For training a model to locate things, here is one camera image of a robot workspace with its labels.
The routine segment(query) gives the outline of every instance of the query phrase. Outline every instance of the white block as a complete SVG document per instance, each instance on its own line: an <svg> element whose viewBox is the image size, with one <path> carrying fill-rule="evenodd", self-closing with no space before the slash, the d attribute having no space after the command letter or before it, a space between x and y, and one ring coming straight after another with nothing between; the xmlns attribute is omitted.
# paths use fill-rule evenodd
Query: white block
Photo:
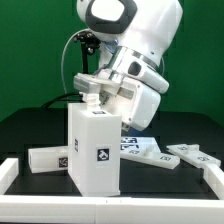
<svg viewBox="0 0 224 224"><path fill-rule="evenodd" d="M29 165L32 173L66 170L68 147L29 149Z"/></svg>
<svg viewBox="0 0 224 224"><path fill-rule="evenodd" d="M204 164L204 180L216 196L224 200L224 173L216 164Z"/></svg>
<svg viewBox="0 0 224 224"><path fill-rule="evenodd" d="M121 117L75 103L68 122L68 172L81 194L119 195Z"/></svg>
<svg viewBox="0 0 224 224"><path fill-rule="evenodd" d="M199 145L168 145L168 152L180 157L197 168L203 168L204 164L221 165L221 161L199 151Z"/></svg>
<svg viewBox="0 0 224 224"><path fill-rule="evenodd" d="M122 138L121 158L166 169L174 169L180 163L179 157L161 153L154 138Z"/></svg>
<svg viewBox="0 0 224 224"><path fill-rule="evenodd" d="M0 196L0 222L94 224L95 204L82 197Z"/></svg>
<svg viewBox="0 0 224 224"><path fill-rule="evenodd" d="M6 159L0 166L0 195L5 194L18 174L18 159Z"/></svg>
<svg viewBox="0 0 224 224"><path fill-rule="evenodd" d="M0 222L223 224L219 200L0 196Z"/></svg>

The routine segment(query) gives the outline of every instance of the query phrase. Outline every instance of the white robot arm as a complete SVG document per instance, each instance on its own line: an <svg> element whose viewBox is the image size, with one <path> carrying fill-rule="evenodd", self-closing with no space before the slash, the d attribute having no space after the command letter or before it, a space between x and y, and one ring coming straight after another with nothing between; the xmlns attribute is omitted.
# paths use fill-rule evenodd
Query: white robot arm
<svg viewBox="0 0 224 224"><path fill-rule="evenodd" d="M80 18L114 54L98 78L120 85L101 91L102 107L122 115L123 128L145 129L168 82L158 73L182 17L178 0L78 0Z"/></svg>

